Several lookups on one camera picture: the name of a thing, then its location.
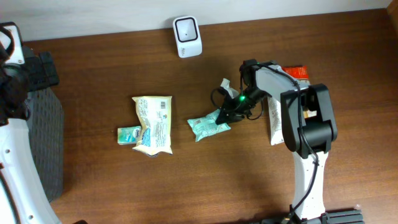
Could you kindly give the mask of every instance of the white wall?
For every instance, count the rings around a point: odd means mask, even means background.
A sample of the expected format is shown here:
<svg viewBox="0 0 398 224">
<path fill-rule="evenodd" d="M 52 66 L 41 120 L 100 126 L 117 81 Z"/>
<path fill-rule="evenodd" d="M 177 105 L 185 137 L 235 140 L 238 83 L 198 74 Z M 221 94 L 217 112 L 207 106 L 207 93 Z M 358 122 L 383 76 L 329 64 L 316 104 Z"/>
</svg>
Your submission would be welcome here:
<svg viewBox="0 0 398 224">
<path fill-rule="evenodd" d="M 385 8 L 392 0 L 0 0 L 0 22 L 24 40 L 171 27 L 190 15 L 199 25 Z"/>
</svg>

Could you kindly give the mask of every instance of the wooden table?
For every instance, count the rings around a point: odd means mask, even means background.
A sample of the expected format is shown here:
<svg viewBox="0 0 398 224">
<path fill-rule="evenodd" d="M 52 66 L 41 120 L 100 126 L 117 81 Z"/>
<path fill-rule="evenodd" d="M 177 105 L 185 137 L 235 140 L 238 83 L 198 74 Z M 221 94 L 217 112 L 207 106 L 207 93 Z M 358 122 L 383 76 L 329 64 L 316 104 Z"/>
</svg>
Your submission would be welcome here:
<svg viewBox="0 0 398 224">
<path fill-rule="evenodd" d="M 269 144 L 268 112 L 195 143 L 187 119 L 214 107 L 243 60 L 308 65 L 330 89 L 338 138 L 326 163 L 327 210 L 360 205 L 367 223 L 398 209 L 398 39 L 386 10 L 200 26 L 203 53 L 177 56 L 172 29 L 25 43 L 55 58 L 65 110 L 64 223 L 229 223 L 287 213 L 294 164 Z M 173 155 L 119 146 L 139 125 L 132 96 L 170 95 Z"/>
</svg>

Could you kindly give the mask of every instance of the plastic bag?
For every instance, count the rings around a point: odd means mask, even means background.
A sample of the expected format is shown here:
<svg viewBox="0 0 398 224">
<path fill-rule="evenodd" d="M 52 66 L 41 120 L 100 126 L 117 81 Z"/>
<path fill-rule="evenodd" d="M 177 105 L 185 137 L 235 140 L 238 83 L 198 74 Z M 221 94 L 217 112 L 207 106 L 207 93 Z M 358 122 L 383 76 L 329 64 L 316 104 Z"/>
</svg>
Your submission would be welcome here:
<svg viewBox="0 0 398 224">
<path fill-rule="evenodd" d="M 136 102 L 136 112 L 142 131 L 133 148 L 154 156 L 159 152 L 173 154 L 171 149 L 171 96 L 140 96 L 132 98 Z"/>
<path fill-rule="evenodd" d="M 191 126 L 193 133 L 196 135 L 195 142 L 198 142 L 205 137 L 231 129 L 226 123 L 219 125 L 216 124 L 216 119 L 219 114 L 220 110 L 216 110 L 205 117 L 188 120 L 189 126 Z"/>
</svg>

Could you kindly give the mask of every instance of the yellow package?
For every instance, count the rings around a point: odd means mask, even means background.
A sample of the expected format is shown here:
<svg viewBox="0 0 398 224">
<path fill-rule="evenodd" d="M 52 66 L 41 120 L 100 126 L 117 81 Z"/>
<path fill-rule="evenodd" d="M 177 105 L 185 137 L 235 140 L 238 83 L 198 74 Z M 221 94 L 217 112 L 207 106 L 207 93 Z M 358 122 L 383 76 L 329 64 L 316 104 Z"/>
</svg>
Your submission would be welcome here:
<svg viewBox="0 0 398 224">
<path fill-rule="evenodd" d="M 172 97 L 171 96 L 138 96 L 136 112 L 142 131 L 133 148 L 148 156 L 159 152 L 173 154 L 171 148 Z"/>
</svg>

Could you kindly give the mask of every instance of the teal packet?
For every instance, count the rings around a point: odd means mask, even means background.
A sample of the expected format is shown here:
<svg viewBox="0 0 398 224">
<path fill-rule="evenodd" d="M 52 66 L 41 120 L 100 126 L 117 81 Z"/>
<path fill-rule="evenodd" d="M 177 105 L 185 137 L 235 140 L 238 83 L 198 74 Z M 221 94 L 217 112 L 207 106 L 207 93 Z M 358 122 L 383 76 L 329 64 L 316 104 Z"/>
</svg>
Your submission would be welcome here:
<svg viewBox="0 0 398 224">
<path fill-rule="evenodd" d="M 118 144 L 135 144 L 137 138 L 141 133 L 141 126 L 130 127 L 130 128 L 118 128 Z"/>
<path fill-rule="evenodd" d="M 219 114 L 220 110 L 216 110 L 205 117 L 188 120 L 189 126 L 191 126 L 193 133 L 196 135 L 195 142 L 198 142 L 205 137 L 231 129 L 226 123 L 219 125 L 216 124 L 216 119 Z"/>
</svg>

